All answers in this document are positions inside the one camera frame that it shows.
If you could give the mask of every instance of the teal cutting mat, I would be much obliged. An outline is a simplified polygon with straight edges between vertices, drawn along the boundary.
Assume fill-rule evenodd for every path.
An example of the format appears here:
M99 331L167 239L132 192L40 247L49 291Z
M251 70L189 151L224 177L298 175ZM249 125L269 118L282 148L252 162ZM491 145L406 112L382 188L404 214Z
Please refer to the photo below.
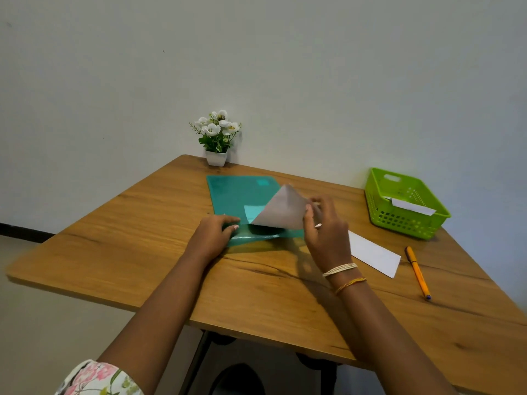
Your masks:
M240 228L229 246L277 237L303 237L303 230L249 224L280 190L272 176L207 176L212 206L216 215L237 216Z

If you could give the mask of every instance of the potted plant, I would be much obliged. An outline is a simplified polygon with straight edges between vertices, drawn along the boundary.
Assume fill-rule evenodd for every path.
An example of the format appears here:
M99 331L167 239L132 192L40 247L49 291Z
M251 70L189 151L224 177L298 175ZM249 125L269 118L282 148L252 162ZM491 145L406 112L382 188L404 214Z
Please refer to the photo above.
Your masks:
M198 140L205 148L207 162L211 166L224 166L227 152L232 146L232 140L241 129L241 123L227 120L227 111L211 112L209 117L201 117L190 123L192 129L201 138Z

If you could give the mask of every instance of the white wall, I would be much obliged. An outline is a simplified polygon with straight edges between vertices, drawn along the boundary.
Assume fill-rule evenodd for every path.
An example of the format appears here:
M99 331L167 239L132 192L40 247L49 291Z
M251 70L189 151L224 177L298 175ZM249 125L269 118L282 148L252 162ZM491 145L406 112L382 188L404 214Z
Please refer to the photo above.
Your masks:
M0 0L0 222L57 232L227 109L234 160L425 180L527 305L526 0Z

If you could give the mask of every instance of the floor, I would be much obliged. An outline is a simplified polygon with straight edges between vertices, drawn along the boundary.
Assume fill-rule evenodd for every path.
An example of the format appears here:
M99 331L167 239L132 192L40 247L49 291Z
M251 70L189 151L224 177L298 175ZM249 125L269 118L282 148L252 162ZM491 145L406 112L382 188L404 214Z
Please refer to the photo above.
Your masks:
M23 252L37 245L0 236L2 271ZM2 274L2 392L53 394L71 368L85 359L96 359L131 317L132 312L13 284ZM178 393L200 338L200 330L184 328L156 395ZM207 394L221 370L242 361L258 372L267 393L318 393L319 373L303 366L293 352L236 340L231 345L211 346L191 394ZM336 395L349 393L344 391L336 391Z

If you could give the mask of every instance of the hand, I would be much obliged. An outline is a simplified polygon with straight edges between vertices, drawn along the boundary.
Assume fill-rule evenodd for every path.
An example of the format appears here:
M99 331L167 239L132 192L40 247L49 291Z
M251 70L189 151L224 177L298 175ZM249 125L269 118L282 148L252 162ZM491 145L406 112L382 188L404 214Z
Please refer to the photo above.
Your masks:
M223 230L223 226L239 221L240 218L227 215L211 215L201 219L183 255L191 259L193 263L199 263L201 267L205 268L211 260L223 251L232 234L239 227L235 224Z
M349 248L348 223L339 218L333 200L327 195L311 198L320 202L322 225L315 227L313 207L306 206L304 215L304 238L313 260L321 272L352 262Z

